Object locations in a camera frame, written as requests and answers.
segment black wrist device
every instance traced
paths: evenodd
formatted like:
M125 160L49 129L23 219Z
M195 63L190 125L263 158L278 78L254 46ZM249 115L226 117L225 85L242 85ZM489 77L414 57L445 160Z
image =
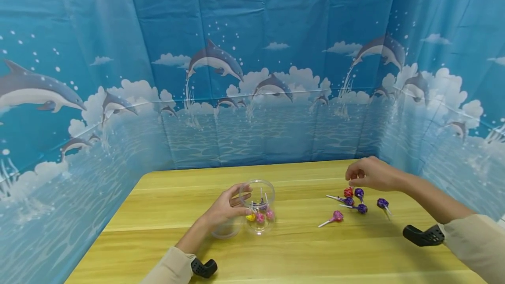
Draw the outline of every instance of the black wrist device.
M441 245L445 236L438 225L432 226L426 231L420 231L412 225L403 229L403 236L418 247Z
M191 269L193 270L194 275L198 275L203 278L210 278L218 270L218 264L212 259L207 261L206 264L203 264L202 261L195 258L195 260L191 263Z

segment red lollipop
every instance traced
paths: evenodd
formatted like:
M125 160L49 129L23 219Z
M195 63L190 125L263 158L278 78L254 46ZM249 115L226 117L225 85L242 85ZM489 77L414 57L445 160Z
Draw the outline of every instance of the red lollipop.
M351 198L353 195L354 195L354 193L352 192L352 188L345 188L344 189L344 196L346 198Z

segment blue backdrop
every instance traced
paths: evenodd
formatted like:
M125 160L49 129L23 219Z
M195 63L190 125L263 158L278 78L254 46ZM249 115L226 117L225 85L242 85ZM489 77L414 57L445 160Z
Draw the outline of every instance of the blue backdrop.
M62 283L153 170L378 155L499 220L504 19L502 0L0 0L1 282Z

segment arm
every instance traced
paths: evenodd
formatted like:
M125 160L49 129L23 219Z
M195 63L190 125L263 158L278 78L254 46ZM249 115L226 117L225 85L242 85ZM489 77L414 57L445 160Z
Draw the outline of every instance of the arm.
M233 198L238 194L241 185L234 185L224 191L140 284L188 284L193 276L191 263L207 235L230 218L250 214L249 209L241 207L238 198Z
M379 191L400 191L417 201L438 223L445 245L488 284L505 279L505 230L491 218L477 215L428 181L406 174L378 158L363 158L349 166L349 185Z

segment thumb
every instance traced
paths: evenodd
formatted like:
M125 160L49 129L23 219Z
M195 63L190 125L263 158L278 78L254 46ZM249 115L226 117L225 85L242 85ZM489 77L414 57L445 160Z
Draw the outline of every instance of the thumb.
M252 213L253 213L253 211L247 207L234 207L233 208L233 215L234 216L247 216Z
M367 187L368 186L368 178L356 178L349 180L349 187Z

